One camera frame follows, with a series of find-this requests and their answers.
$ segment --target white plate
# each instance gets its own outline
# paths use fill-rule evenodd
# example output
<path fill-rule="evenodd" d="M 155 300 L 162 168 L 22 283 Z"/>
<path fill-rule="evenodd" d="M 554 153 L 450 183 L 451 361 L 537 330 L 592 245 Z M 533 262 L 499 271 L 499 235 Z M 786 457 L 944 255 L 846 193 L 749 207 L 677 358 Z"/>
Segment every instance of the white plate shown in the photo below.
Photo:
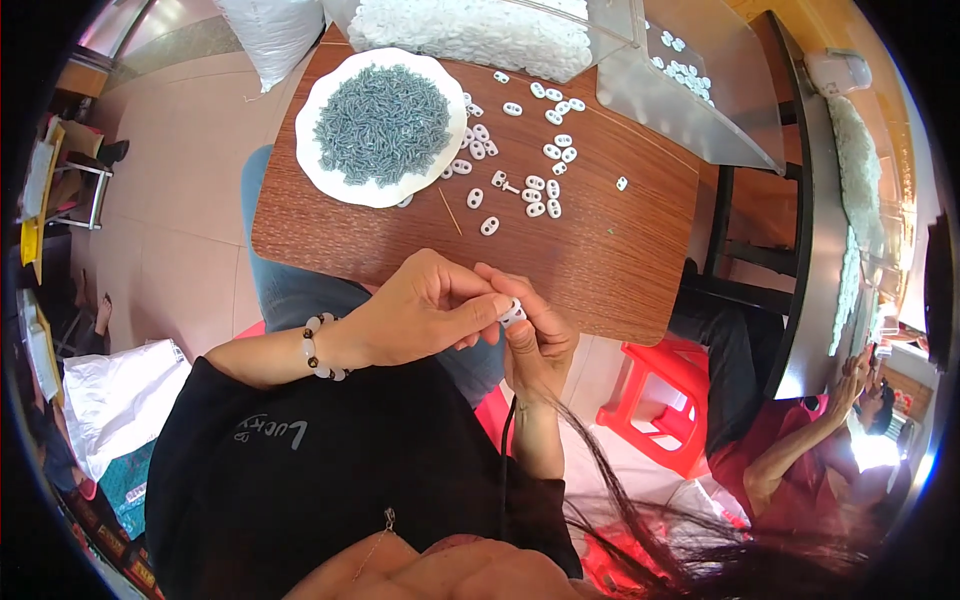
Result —
<path fill-rule="evenodd" d="M 433 82 L 447 100 L 446 108 L 450 112 L 450 122 L 446 130 L 450 141 L 437 155 L 437 159 L 426 175 L 408 173 L 396 185 L 380 188 L 373 180 L 363 185 L 346 185 L 343 171 L 325 171 L 320 167 L 323 152 L 320 142 L 315 141 L 313 133 L 320 119 L 320 111 L 326 107 L 330 96 L 346 80 L 354 77 L 362 69 L 375 64 L 390 67 L 402 64 L 411 73 L 422 75 Z M 419 192 L 433 183 L 446 165 L 450 164 L 460 150 L 460 142 L 467 128 L 467 110 L 464 106 L 464 90 L 455 79 L 449 76 L 435 59 L 410 54 L 398 48 L 380 48 L 361 54 L 355 54 L 344 60 L 335 71 L 319 78 L 310 89 L 303 109 L 297 114 L 297 162 L 303 173 L 327 196 L 349 204 L 362 204 L 372 208 L 386 208 L 399 204 L 407 196 Z"/>

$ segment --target red shirt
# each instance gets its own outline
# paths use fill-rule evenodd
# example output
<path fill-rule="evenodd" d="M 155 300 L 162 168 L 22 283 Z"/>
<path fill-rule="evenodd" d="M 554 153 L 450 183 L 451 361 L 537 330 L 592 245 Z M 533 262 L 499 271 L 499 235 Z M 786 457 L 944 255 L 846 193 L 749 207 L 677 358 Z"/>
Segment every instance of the red shirt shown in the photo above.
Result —
<path fill-rule="evenodd" d="M 713 479 L 737 499 L 757 530 L 836 534 L 839 509 L 827 481 L 823 452 L 830 444 L 817 444 L 783 474 L 770 505 L 757 517 L 743 487 L 743 473 L 774 442 L 790 435 L 811 418 L 795 401 L 767 401 L 742 440 L 717 450 L 708 460 Z"/>

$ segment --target black t-shirt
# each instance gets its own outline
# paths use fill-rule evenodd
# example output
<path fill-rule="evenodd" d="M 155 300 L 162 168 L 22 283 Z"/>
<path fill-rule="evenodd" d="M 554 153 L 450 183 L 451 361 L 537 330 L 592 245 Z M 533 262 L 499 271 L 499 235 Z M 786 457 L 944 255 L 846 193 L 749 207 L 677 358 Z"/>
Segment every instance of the black t-shirt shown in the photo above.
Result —
<path fill-rule="evenodd" d="M 278 598 L 381 531 L 419 552 L 452 534 L 497 539 L 500 454 L 432 358 L 260 391 L 199 358 L 156 441 L 147 545 L 168 598 Z M 506 541 L 583 571 L 564 481 L 508 459 Z"/>

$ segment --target bracelet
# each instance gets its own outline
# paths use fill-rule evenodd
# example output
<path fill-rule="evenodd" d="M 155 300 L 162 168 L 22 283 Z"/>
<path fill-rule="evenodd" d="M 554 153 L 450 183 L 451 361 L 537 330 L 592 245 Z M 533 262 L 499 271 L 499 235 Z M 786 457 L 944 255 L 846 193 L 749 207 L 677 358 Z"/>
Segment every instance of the bracelet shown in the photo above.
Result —
<path fill-rule="evenodd" d="M 313 374 L 317 375 L 320 379 L 343 381 L 344 378 L 350 374 L 350 371 L 338 367 L 331 368 L 327 365 L 321 365 L 316 356 L 317 347 L 313 343 L 313 334 L 320 330 L 320 325 L 333 323 L 334 321 L 337 321 L 337 318 L 330 313 L 310 317 L 310 320 L 306 322 L 306 326 L 303 328 L 303 354 L 306 356 L 306 366 L 312 369 Z"/>

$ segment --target cable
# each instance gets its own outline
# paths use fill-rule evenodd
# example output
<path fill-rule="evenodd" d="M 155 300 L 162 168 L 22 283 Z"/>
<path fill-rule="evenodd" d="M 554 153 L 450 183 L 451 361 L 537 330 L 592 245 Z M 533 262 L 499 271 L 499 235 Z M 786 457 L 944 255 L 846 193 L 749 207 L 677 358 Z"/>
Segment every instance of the cable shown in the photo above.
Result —
<path fill-rule="evenodd" d="M 510 412 L 503 423 L 503 433 L 500 435 L 500 541 L 507 540 L 507 434 L 510 432 L 510 423 L 514 420 L 516 410 L 516 394 L 510 401 Z"/>

